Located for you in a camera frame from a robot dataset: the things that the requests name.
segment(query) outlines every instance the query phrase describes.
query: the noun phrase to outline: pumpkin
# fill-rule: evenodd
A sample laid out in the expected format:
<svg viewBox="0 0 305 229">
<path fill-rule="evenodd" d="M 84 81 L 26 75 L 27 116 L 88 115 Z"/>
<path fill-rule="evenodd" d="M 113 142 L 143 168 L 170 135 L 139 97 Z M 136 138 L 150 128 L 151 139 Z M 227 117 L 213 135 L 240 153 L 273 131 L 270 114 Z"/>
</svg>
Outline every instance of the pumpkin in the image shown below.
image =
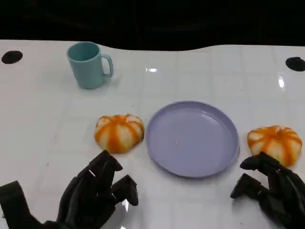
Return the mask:
<svg viewBox="0 0 305 229">
<path fill-rule="evenodd" d="M 109 153 L 123 153 L 143 140 L 144 127 L 139 117 L 131 114 L 102 116 L 95 132 L 95 141 Z"/>
<path fill-rule="evenodd" d="M 252 155 L 265 152 L 285 167 L 295 164 L 302 149 L 302 140 L 297 133 L 278 125 L 251 130 L 247 141 Z"/>
</svg>

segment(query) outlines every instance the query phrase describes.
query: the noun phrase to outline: plate rim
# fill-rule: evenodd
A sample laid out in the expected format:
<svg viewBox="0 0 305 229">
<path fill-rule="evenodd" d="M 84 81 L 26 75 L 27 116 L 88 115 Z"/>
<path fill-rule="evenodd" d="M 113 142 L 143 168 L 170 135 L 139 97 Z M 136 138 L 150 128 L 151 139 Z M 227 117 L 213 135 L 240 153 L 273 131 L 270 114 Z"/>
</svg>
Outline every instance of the plate rim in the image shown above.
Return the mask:
<svg viewBox="0 0 305 229">
<path fill-rule="evenodd" d="M 149 147 L 149 138 L 148 138 L 148 133 L 149 133 L 149 130 L 151 129 L 152 122 L 153 122 L 153 120 L 156 119 L 156 116 L 160 112 L 162 112 L 163 110 L 167 109 L 170 106 L 174 106 L 174 105 L 177 105 L 177 104 L 192 104 L 192 103 L 193 104 L 195 103 L 195 104 L 209 106 L 209 107 L 215 109 L 217 112 L 222 113 L 229 120 L 229 122 L 231 123 L 232 127 L 234 128 L 234 133 L 235 133 L 236 141 L 237 141 L 236 150 L 234 152 L 233 157 L 231 158 L 231 160 L 229 160 L 228 162 L 224 163 L 223 167 L 220 167 L 219 169 L 214 170 L 214 171 L 210 171 L 209 173 L 206 173 L 204 175 L 196 175 L 196 176 L 179 174 L 177 172 L 169 170 L 168 168 L 166 168 L 162 164 L 160 164 L 158 162 L 158 160 L 153 156 L 151 148 Z M 167 104 L 167 105 L 163 106 L 158 111 L 156 111 L 153 114 L 153 116 L 150 118 L 149 123 L 147 125 L 146 131 L 145 131 L 145 142 L 146 142 L 146 146 L 147 146 L 147 149 L 148 149 L 149 158 L 152 161 L 154 161 L 158 166 L 160 166 L 162 169 L 166 170 L 167 172 L 170 172 L 171 174 L 177 175 L 179 177 L 186 177 L 186 178 L 204 178 L 204 177 L 210 177 L 210 176 L 216 175 L 216 174 L 226 170 L 228 167 L 230 167 L 237 160 L 237 158 L 239 157 L 239 154 L 240 154 L 239 134 L 238 134 L 237 128 L 236 128 L 234 122 L 231 120 L 231 118 L 229 118 L 229 116 L 225 112 L 223 112 L 222 110 L 218 109 L 217 107 L 212 106 L 212 105 L 207 104 L 207 103 L 204 103 L 204 102 L 199 102 L 199 101 L 196 101 L 196 100 L 182 100 L 182 101 L 173 102 L 173 103 L 170 103 L 170 104 Z"/>
</svg>

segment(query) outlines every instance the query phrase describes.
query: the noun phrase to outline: mug handle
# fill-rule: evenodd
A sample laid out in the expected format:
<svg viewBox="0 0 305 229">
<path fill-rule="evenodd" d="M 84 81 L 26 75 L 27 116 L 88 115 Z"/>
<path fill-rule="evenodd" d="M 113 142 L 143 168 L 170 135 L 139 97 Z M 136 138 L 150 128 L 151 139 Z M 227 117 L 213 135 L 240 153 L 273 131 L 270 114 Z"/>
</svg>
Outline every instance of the mug handle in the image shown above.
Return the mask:
<svg viewBox="0 0 305 229">
<path fill-rule="evenodd" d="M 101 54 L 101 57 L 105 58 L 108 61 L 109 68 L 110 68 L 110 73 L 109 74 L 104 74 L 104 76 L 112 77 L 113 76 L 113 63 L 112 63 L 111 57 L 107 54 Z"/>
</svg>

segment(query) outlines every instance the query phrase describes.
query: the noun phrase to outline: black wall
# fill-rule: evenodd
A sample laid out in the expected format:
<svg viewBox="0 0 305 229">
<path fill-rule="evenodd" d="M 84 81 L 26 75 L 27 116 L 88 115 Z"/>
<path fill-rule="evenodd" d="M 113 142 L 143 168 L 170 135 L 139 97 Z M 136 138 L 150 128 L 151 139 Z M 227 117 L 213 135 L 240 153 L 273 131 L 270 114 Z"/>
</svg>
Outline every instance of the black wall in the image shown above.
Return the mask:
<svg viewBox="0 0 305 229">
<path fill-rule="evenodd" d="M 130 50 L 217 44 L 305 45 L 300 6 L 221 7 L 184 0 L 13 0 L 0 39 L 93 41 Z"/>
</svg>

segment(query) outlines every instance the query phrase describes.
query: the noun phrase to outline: black circular marker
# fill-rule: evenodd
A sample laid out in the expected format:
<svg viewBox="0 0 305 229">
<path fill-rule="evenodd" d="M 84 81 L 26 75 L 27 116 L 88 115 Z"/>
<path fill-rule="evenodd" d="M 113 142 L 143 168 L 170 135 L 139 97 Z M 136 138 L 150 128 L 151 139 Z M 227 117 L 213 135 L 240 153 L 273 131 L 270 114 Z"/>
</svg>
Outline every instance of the black circular marker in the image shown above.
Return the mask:
<svg viewBox="0 0 305 229">
<path fill-rule="evenodd" d="M 8 51 L 2 56 L 1 61 L 5 64 L 12 64 L 21 60 L 22 57 L 23 54 L 20 51 Z"/>
<path fill-rule="evenodd" d="M 305 71 L 305 61 L 300 57 L 290 57 L 286 60 L 286 66 L 297 72 Z"/>
</svg>

